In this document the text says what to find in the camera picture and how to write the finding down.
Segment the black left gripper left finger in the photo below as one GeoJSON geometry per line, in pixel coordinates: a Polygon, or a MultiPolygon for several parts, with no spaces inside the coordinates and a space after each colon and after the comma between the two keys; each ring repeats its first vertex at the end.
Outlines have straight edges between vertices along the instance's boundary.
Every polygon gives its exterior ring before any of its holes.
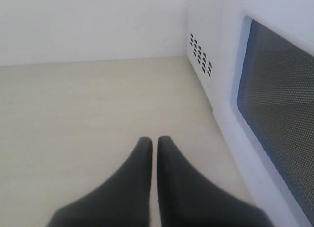
{"type": "Polygon", "coordinates": [[[49,227],[148,227],[152,141],[139,138],[121,167],[102,185],[60,208],[49,227]]]}

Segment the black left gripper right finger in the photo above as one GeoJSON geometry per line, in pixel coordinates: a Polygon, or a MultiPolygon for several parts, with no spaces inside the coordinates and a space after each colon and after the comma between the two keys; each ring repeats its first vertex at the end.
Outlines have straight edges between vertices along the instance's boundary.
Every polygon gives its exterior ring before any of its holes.
{"type": "Polygon", "coordinates": [[[271,227],[265,212],[197,171],[171,137],[157,144],[157,191],[163,227],[271,227]]]}

